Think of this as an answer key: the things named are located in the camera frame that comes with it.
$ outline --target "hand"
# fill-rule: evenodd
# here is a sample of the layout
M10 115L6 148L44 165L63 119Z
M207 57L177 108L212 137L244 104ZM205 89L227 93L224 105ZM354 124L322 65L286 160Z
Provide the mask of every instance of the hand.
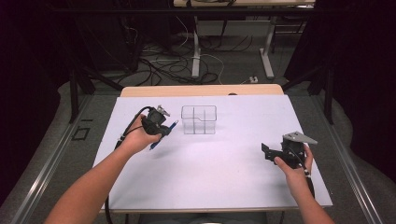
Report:
M149 135L146 133L142 126L142 118L144 117L145 115L140 114L136 118L134 123L131 125L131 128L129 129L131 132L126 135L125 139L120 145L120 147L122 148L131 150L133 154L143 150L151 143L158 142L161 138L160 133L156 135Z
M309 173L311 173L314 156L308 146L304 145L304 150L306 154L305 167ZM307 195L311 195L308 184L306 183L304 169L302 167L293 170L279 157L275 158L275 163L283 173L285 173L291 196L293 196L296 201L306 197Z

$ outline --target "forearm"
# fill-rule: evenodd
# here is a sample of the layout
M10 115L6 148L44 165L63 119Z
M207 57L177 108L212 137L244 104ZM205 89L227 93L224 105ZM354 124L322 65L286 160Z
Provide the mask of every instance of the forearm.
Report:
M92 223L131 156L128 150L113 151L67 190L46 223Z
M305 224L334 223L310 193L295 198Z

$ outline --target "white desk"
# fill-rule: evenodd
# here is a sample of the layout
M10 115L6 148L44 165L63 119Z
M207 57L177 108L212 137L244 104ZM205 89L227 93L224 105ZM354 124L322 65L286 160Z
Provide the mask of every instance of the white desk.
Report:
M186 7L187 0L175 0L175 7ZM233 7L275 7L275 6L303 6L312 5L315 0L236 0ZM225 3L204 3L191 0L193 7L226 7ZM223 21L198 21L195 17L197 33L194 33L194 56L192 64L192 77L199 76L199 65L201 50L199 47L198 35L221 35ZM265 75L272 79L274 72L268 58L268 51L271 46L274 29L276 26L276 17L270 21L228 21L223 35L241 35L248 34L254 36L265 36L263 48L260 49L262 64Z
M220 91L228 88L228 92L239 92L240 87L219 88ZM188 88L175 87L175 90L185 91ZM151 89L161 92L161 87ZM111 210L158 213L297 208L284 174L264 159L261 150L261 143L280 150L282 134L302 132L288 96L275 93L120 97L94 164L113 150L134 114L146 105L162 105L171 114L165 125L176 119L180 123L153 150L146 148L128 161L110 192ZM183 105L215 105L218 110L216 133L184 134L180 119ZM331 206L332 201L315 163L312 176L319 204Z

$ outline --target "person's right arm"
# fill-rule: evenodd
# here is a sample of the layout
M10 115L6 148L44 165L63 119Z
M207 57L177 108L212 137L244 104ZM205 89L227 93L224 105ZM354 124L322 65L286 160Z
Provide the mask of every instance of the person's right arm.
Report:
M305 147L305 166L311 173L314 156L309 147ZM277 166L285 173L291 196L297 202L305 224L334 223L324 209L318 204L309 190L303 168L291 169L282 159L275 158Z

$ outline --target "person's left arm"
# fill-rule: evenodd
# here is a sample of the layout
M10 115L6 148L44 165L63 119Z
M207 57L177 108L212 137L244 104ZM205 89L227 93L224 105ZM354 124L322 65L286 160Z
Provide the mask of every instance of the person's left arm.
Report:
M122 144L79 178L52 208L45 223L92 223L126 162L161 135L148 135L140 116Z

